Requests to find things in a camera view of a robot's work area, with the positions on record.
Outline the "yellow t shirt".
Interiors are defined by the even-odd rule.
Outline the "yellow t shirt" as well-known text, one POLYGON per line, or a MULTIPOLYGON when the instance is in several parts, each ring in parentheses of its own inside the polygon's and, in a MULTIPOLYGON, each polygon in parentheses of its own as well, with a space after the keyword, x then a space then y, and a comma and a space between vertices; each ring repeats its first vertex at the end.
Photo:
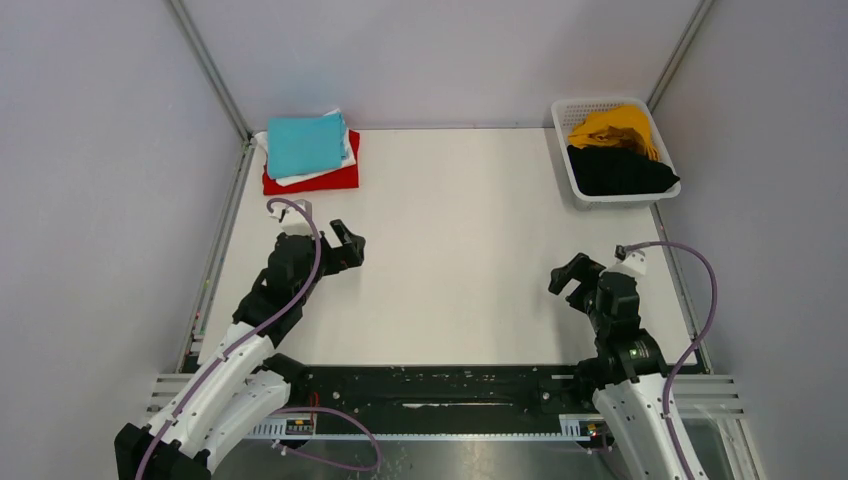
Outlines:
POLYGON ((568 135, 577 148, 626 148, 659 162, 660 153, 653 141, 651 119, 639 107, 622 105, 603 112, 590 112, 568 135))

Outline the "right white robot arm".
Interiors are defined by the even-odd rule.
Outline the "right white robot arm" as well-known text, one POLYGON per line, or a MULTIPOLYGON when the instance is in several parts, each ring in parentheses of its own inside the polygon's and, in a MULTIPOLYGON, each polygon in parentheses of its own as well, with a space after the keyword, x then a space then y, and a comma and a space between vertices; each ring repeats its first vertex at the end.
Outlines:
POLYGON ((584 253, 551 272, 548 290, 569 283, 568 305, 584 314, 596 354, 578 363, 572 396, 598 412, 633 479, 704 479, 671 391, 672 371, 653 336, 641 325, 638 276, 642 252, 620 253, 604 266, 584 253))

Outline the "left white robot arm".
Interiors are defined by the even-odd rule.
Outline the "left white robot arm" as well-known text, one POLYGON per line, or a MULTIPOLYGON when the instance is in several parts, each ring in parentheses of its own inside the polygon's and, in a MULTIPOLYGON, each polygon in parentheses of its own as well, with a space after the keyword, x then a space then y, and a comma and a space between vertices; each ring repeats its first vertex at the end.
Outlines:
POLYGON ((318 281, 365 259, 364 237, 340 220, 330 226, 337 247, 308 221, 283 228, 213 356, 144 426, 128 423, 116 435, 119 478, 209 479, 265 417, 307 404, 303 365, 276 349, 318 281))

